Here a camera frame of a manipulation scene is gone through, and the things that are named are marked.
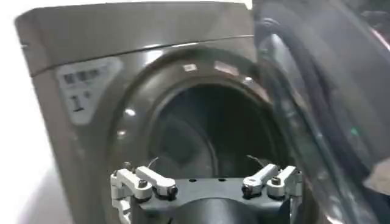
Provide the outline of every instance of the stainless steel panel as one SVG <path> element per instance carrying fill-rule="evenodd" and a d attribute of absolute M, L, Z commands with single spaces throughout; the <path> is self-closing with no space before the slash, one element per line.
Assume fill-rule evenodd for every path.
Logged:
<path fill-rule="evenodd" d="M 226 2 L 33 9 L 21 15 L 16 26 L 32 75 L 65 63 L 144 48 L 253 34 L 245 5 Z"/>
<path fill-rule="evenodd" d="M 248 58 L 255 63 L 253 38 L 232 38 L 206 41 L 187 46 L 175 45 L 150 51 L 119 55 L 124 69 L 104 90 L 97 111 L 87 125 L 74 125 L 63 103 L 55 72 L 49 69 L 33 78 L 41 110 L 49 132 L 66 196 L 76 223 L 117 223 L 117 211 L 107 211 L 110 196 L 102 186 L 106 175 L 108 135 L 115 110 L 130 86 L 144 75 L 156 60 L 169 58 L 171 53 L 194 47 L 217 48 Z"/>

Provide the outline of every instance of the white wall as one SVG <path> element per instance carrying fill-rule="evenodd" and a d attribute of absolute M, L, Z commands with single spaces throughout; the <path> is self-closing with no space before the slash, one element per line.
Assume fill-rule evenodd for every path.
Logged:
<path fill-rule="evenodd" d="M 71 223 L 13 20 L 17 15 L 36 7 L 102 2 L 118 1 L 12 0 L 2 2 L 0 9 L 0 178 L 2 178 L 0 223 Z"/>

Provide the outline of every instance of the washer door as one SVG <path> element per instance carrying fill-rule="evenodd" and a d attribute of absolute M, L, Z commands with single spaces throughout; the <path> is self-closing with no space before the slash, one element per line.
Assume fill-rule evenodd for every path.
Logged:
<path fill-rule="evenodd" d="M 287 165 L 256 64 L 215 49 L 188 51 L 129 90 L 109 169 L 130 161 L 171 178 L 211 178 L 246 177 L 271 161 Z"/>
<path fill-rule="evenodd" d="M 261 1 L 253 11 L 262 81 L 327 220 L 387 223 L 386 33 L 341 1 Z"/>

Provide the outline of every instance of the green light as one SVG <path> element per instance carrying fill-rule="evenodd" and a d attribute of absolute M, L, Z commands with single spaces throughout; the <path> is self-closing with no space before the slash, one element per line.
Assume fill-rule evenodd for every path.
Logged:
<path fill-rule="evenodd" d="M 358 133 L 358 130 L 356 128 L 351 128 L 351 134 L 355 135 L 355 136 L 359 136 L 359 133 Z"/>

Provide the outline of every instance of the metal bracket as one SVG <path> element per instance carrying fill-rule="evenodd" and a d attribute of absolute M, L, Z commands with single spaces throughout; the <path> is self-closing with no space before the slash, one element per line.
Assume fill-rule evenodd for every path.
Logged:
<path fill-rule="evenodd" d="M 178 192 L 175 180 L 163 177 L 145 166 L 138 167 L 135 170 L 135 174 L 141 179 L 150 182 L 159 196 L 170 200 L 175 199 Z"/>
<path fill-rule="evenodd" d="M 152 185 L 138 178 L 127 169 L 121 169 L 111 174 L 112 206 L 118 209 L 122 224 L 130 224 L 130 197 L 138 200 L 148 200 L 152 196 Z"/>
<path fill-rule="evenodd" d="M 277 174 L 278 166 L 275 164 L 268 164 L 255 175 L 245 177 L 243 179 L 243 186 L 241 188 L 244 197 L 250 198 L 260 194 L 267 181 Z"/>
<path fill-rule="evenodd" d="M 285 195 L 302 196 L 302 174 L 294 166 L 288 166 L 276 177 L 267 181 L 268 196 L 274 198 Z"/>

